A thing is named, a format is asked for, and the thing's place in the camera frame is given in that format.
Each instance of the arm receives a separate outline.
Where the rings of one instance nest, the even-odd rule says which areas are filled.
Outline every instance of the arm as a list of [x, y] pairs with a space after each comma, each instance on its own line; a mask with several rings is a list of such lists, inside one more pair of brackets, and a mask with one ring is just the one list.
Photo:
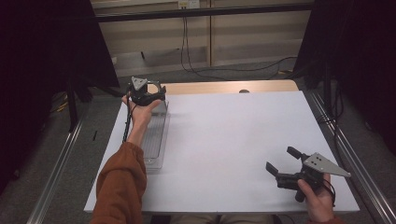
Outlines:
[[134, 127], [98, 176], [96, 205], [91, 223], [142, 223], [142, 196], [147, 185], [143, 150], [140, 148], [151, 119], [151, 110], [161, 101], [137, 106]]
[[[324, 184], [328, 187], [330, 183], [330, 175], [325, 174]], [[344, 222], [336, 217], [332, 210], [332, 195], [325, 189], [319, 189], [314, 192], [311, 187], [302, 179], [298, 180], [298, 186], [305, 194], [306, 208], [310, 220], [308, 224], [343, 224]]]

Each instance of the light wood surface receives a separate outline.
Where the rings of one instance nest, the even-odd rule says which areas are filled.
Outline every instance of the light wood surface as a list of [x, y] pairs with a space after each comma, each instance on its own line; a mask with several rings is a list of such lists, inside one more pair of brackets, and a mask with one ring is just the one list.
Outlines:
[[[225, 81], [225, 82], [190, 82], [163, 83], [166, 94], [204, 94], [204, 93], [238, 93], [241, 90], [249, 92], [263, 91], [297, 91], [293, 80], [256, 80], [256, 81]], [[157, 92], [154, 85], [148, 85], [148, 91]]]

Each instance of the brown sleeve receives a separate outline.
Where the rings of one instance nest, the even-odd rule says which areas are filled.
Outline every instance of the brown sleeve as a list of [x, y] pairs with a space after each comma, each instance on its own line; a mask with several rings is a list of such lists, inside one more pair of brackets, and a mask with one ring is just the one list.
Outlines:
[[308, 221], [307, 224], [344, 224], [344, 221], [340, 217], [335, 217], [332, 220], [329, 220], [327, 222]]
[[122, 143], [98, 176], [91, 224], [142, 223], [146, 185], [142, 149], [129, 142]]

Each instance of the white table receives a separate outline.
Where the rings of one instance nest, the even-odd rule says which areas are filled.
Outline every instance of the white table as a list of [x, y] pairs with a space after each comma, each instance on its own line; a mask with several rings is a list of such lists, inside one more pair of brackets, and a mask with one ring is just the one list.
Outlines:
[[[237, 82], [226, 85], [230, 84], [234, 84], [233, 92], [249, 90], [248, 86], [239, 88]], [[331, 161], [335, 159], [303, 93], [292, 85], [290, 89], [167, 95], [171, 118], [163, 168], [148, 175], [143, 211], [167, 214], [305, 211], [304, 204], [294, 200], [295, 190], [276, 186], [275, 178], [265, 170], [265, 163], [271, 162], [281, 173], [299, 172], [301, 162], [287, 153], [288, 146], [308, 155], [318, 152]], [[125, 108], [120, 109], [120, 121], [116, 121], [113, 133], [123, 131], [125, 112]], [[112, 138], [113, 134], [106, 150], [108, 157], [120, 144], [111, 143]], [[334, 210], [359, 211], [345, 179], [332, 176], [332, 184], [337, 194]], [[95, 185], [86, 211], [94, 207], [94, 189]]]

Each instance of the black horizontal bar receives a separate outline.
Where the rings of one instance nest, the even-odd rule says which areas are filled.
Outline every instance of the black horizontal bar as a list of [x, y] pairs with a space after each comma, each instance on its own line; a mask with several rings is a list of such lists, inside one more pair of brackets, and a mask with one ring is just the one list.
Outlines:
[[92, 18], [73, 18], [69, 20], [78, 21], [143, 21], [156, 19], [220, 16], [235, 14], [267, 13], [267, 12], [288, 12], [311, 10], [313, 3], [269, 5], [260, 7], [209, 7], [185, 10], [166, 10], [156, 12], [122, 13], [122, 14], [99, 14]]

